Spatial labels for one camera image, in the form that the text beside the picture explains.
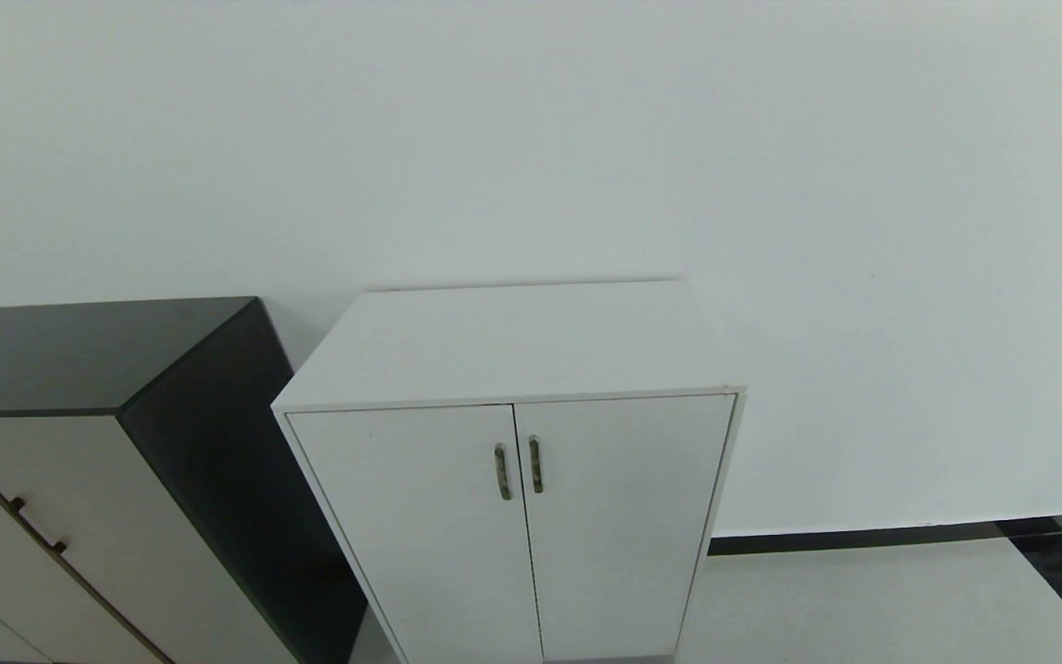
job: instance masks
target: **drawer handle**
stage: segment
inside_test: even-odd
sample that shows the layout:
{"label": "drawer handle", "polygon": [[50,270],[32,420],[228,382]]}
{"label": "drawer handle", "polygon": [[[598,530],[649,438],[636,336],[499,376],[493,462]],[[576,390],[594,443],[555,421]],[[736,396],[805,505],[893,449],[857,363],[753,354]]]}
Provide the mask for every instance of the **drawer handle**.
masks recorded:
{"label": "drawer handle", "polygon": [[[24,499],[24,497],[22,496],[13,497],[13,499],[10,499],[7,501],[7,507],[11,508],[12,512],[16,513],[16,516],[18,517],[19,521],[23,522],[27,525],[27,527],[34,530],[35,534],[38,534],[38,539],[42,540],[42,542],[48,542],[48,539],[44,537],[44,534],[40,533],[37,528],[35,528],[35,525],[32,524],[32,522],[28,521],[27,517],[22,515],[22,508],[27,507],[27,500]],[[64,554],[65,550],[68,550],[68,542],[64,542],[64,540],[58,540],[57,542],[54,543],[54,545],[47,545],[47,546],[48,548],[51,548],[51,550],[54,550],[55,554]]]}
{"label": "drawer handle", "polygon": [[539,437],[531,437],[528,446],[531,448],[531,484],[536,494],[542,494],[543,470],[539,467]]}
{"label": "drawer handle", "polygon": [[502,443],[494,445],[494,471],[498,474],[498,493],[502,499],[511,499],[511,483],[507,479],[507,448]]}

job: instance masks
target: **white floor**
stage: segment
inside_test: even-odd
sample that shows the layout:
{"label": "white floor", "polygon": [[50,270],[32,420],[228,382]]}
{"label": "white floor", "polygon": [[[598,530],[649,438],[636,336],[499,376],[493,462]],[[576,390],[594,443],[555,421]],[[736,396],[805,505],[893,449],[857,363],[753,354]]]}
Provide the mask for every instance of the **white floor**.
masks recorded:
{"label": "white floor", "polygon": [[[1062,601],[1007,540],[718,556],[675,664],[1062,661]],[[367,611],[352,664],[396,664]]]}

